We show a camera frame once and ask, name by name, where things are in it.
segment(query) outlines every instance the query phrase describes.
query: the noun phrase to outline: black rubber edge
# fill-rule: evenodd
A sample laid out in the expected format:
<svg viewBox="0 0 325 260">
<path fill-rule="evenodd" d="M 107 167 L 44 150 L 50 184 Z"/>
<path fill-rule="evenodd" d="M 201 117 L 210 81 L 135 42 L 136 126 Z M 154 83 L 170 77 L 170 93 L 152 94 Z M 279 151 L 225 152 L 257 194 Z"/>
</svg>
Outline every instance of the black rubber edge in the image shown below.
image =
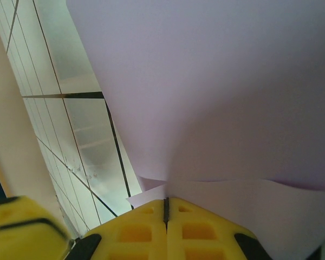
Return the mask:
<svg viewBox="0 0 325 260">
<path fill-rule="evenodd" d="M 168 225 L 169 218 L 170 218 L 170 199 L 166 198 L 164 199 L 164 223 L 166 225 L 166 233 L 167 233 L 167 225 Z"/>
<path fill-rule="evenodd" d="M 35 225 L 35 224 L 45 224 L 53 228 L 64 240 L 69 240 L 67 234 L 62 231 L 55 223 L 50 221 L 48 218 L 36 218 L 22 222 L 11 223 L 8 225 L 0 226 L 0 230 L 21 228 L 23 226 Z"/>
<path fill-rule="evenodd" d="M 321 260 L 321 246 L 312 253 L 307 260 Z"/>
<path fill-rule="evenodd" d="M 242 233 L 237 233 L 234 237 L 247 260 L 272 260 L 257 239 Z"/>
<path fill-rule="evenodd" d="M 65 260 L 90 260 L 101 241 L 99 234 L 92 234 L 79 240 Z"/>
<path fill-rule="evenodd" d="M 10 198 L 5 198 L 5 199 L 0 199 L 0 205 L 15 202 L 19 198 L 20 197 L 10 197 Z"/>
</svg>

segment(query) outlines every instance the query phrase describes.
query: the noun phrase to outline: blurred yellow object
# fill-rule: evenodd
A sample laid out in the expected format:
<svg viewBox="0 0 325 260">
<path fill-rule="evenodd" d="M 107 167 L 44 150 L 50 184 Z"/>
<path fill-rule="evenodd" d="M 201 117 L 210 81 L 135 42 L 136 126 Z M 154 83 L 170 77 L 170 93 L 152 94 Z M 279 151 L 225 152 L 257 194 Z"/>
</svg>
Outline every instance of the blurred yellow object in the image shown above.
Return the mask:
<svg viewBox="0 0 325 260">
<path fill-rule="evenodd" d="M 36 202 L 0 201 L 0 260 L 59 260 L 68 247 L 68 231 Z"/>
</svg>

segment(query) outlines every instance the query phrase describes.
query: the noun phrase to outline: white wall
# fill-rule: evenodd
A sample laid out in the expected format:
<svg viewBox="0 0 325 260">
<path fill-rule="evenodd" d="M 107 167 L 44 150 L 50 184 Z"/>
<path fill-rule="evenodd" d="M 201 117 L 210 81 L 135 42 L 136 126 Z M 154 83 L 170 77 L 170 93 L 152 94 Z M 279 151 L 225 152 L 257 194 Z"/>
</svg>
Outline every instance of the white wall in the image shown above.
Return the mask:
<svg viewBox="0 0 325 260">
<path fill-rule="evenodd" d="M 46 164 L 1 39 L 0 180 L 6 193 L 27 195 L 62 219 Z"/>
</svg>

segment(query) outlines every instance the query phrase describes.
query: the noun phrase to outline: white paper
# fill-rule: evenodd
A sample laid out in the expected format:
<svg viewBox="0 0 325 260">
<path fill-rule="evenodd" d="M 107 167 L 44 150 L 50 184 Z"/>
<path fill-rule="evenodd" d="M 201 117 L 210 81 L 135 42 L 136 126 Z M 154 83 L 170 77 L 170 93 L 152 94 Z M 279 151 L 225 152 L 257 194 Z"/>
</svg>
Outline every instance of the white paper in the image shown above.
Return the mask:
<svg viewBox="0 0 325 260">
<path fill-rule="evenodd" d="M 68 0 L 135 173 L 325 189 L 325 0 Z"/>
<path fill-rule="evenodd" d="M 137 180 L 141 186 L 142 191 L 148 191 L 152 188 L 166 184 L 164 180 L 146 179 L 137 175 Z"/>
<path fill-rule="evenodd" d="M 169 183 L 183 198 L 251 230 L 273 259 L 306 259 L 325 241 L 325 192 L 267 180 Z"/>
<path fill-rule="evenodd" d="M 155 188 L 152 188 L 148 191 L 139 193 L 135 196 L 127 198 L 129 203 L 134 206 L 134 208 L 142 206 L 148 202 L 151 202 L 155 199 L 165 199 L 166 198 L 166 185 L 161 185 Z"/>
</svg>

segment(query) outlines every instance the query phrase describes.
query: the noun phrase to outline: yellow plastic part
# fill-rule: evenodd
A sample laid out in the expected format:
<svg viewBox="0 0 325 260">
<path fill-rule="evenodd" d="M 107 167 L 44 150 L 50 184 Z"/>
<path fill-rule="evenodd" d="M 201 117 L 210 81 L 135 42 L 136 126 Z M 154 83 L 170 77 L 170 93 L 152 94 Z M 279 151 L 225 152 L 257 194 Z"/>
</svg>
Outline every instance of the yellow plastic part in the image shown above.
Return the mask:
<svg viewBox="0 0 325 260">
<path fill-rule="evenodd" d="M 185 200 L 170 199 L 167 259 L 246 260 L 234 235 L 249 230 Z"/>
<path fill-rule="evenodd" d="M 0 204 L 0 226 L 0 260 L 60 260 L 68 251 L 68 231 L 27 197 Z"/>
<path fill-rule="evenodd" d="M 102 240 L 92 260 L 166 260 L 163 201 L 154 200 L 90 230 Z"/>
<path fill-rule="evenodd" d="M 182 199 L 154 200 L 89 231 L 102 240 L 91 260 L 246 260 L 234 234 L 249 230 Z"/>
</svg>

